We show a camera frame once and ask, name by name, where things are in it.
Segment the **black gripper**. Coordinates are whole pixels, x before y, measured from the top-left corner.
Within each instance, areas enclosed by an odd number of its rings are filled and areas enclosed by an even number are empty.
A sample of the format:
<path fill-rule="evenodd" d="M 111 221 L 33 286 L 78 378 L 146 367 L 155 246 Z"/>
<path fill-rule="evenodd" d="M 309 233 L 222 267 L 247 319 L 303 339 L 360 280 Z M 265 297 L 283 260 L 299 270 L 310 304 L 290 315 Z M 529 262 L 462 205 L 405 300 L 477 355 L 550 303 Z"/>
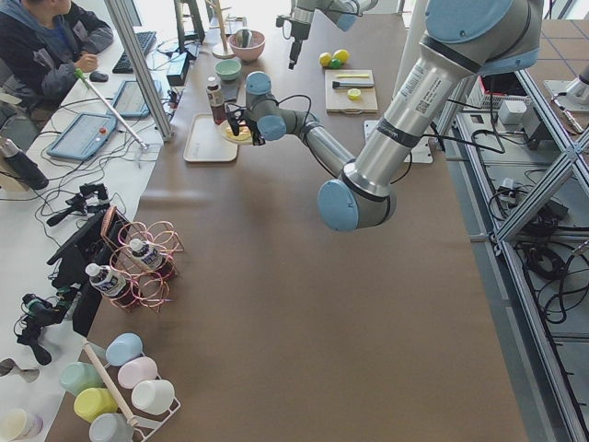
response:
<path fill-rule="evenodd" d="M 251 133 L 253 145 L 265 145 L 266 140 L 258 130 L 257 124 L 249 117 L 248 110 L 237 104 L 225 105 L 225 116 L 233 136 L 237 136 L 243 127 L 247 127 Z"/>
<path fill-rule="evenodd" d="M 301 21 L 295 17 L 279 15 L 275 20 L 277 28 L 283 29 L 283 36 L 286 40 L 293 39 L 289 52 L 289 69 L 294 69 L 302 49 L 303 42 L 308 39 L 311 23 Z"/>

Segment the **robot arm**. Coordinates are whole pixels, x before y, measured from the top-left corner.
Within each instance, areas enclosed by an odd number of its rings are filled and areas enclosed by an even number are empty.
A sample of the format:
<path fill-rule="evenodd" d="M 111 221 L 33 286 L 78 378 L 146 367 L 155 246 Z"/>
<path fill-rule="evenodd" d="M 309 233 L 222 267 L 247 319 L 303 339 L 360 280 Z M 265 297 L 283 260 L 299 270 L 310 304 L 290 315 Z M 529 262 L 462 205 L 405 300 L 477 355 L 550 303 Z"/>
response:
<path fill-rule="evenodd" d="M 396 208 L 392 178 L 422 139 L 434 116 L 463 79 L 511 73 L 538 57 L 540 1 L 430 1 L 420 55 L 364 148 L 354 157 L 310 111 L 287 110 L 271 92 L 270 77 L 246 80 L 246 103 L 229 113 L 231 128 L 249 128 L 254 145 L 298 137 L 331 175 L 318 191 L 318 210 L 337 231 L 375 227 Z"/>
<path fill-rule="evenodd" d="M 321 12 L 336 27 L 342 31 L 349 30 L 356 19 L 364 12 L 373 9 L 377 0 L 299 0 L 291 2 L 290 12 L 279 15 L 275 24 L 277 28 L 283 28 L 285 23 L 290 24 L 288 39 L 294 41 L 289 53 L 288 69 L 294 70 L 303 43 L 308 39 L 312 21 L 316 11 Z"/>

